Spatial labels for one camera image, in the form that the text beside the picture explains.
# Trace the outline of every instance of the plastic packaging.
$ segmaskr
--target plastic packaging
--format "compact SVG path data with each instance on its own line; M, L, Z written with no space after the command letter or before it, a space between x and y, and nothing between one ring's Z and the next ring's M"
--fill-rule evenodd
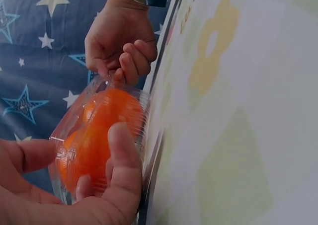
M148 114L148 93L95 77L50 136L57 150L49 166L55 196L65 204L74 203L77 182L87 174L95 192L106 189L107 134L116 122L127 123L143 161Z

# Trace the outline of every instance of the adult hand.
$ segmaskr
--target adult hand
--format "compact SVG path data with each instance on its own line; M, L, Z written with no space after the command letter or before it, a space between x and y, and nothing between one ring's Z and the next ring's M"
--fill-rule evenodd
M86 65L101 76L134 85L150 72L157 47L148 7L133 0L108 0L85 39Z
M141 162L125 124L115 124L108 138L110 186L101 197L83 196L70 206L21 177L50 164L55 158L54 145L46 140L0 140L1 224L131 225L141 196Z

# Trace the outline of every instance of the tangerine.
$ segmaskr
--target tangerine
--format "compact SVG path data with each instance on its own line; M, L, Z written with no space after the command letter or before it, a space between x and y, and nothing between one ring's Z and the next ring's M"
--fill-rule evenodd
M66 155L57 159L57 167L59 170L60 178L62 183L67 186L67 166L68 166L68 153L69 149L71 148L73 141L77 135L77 131L70 134L63 142L63 147L66 150Z
M137 138L140 133L143 119L144 111L139 100L117 88L108 88L95 94L84 107L83 121L85 123L104 127L116 122L126 122L134 138Z
M71 193L75 191L79 178L88 174L93 188L106 188L106 162L111 156L107 136L110 126L82 128L64 141L65 149L69 150L72 143L76 145L76 155L69 161L68 168L67 159L60 160L61 180Z

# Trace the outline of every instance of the bed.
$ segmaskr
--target bed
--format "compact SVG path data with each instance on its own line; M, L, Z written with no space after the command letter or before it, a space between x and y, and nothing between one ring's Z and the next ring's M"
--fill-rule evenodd
M84 38L106 1L0 0L0 138L49 137L96 75L85 67ZM166 12L150 9L157 38ZM25 178L53 192L47 169Z

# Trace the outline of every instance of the fingernail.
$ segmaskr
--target fingernail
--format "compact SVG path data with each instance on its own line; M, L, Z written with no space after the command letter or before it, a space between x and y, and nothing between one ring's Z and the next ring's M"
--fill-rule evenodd
M83 175L79 178L78 184L76 187L76 199L80 201L86 197L92 196L93 190L91 186L91 178L90 175Z

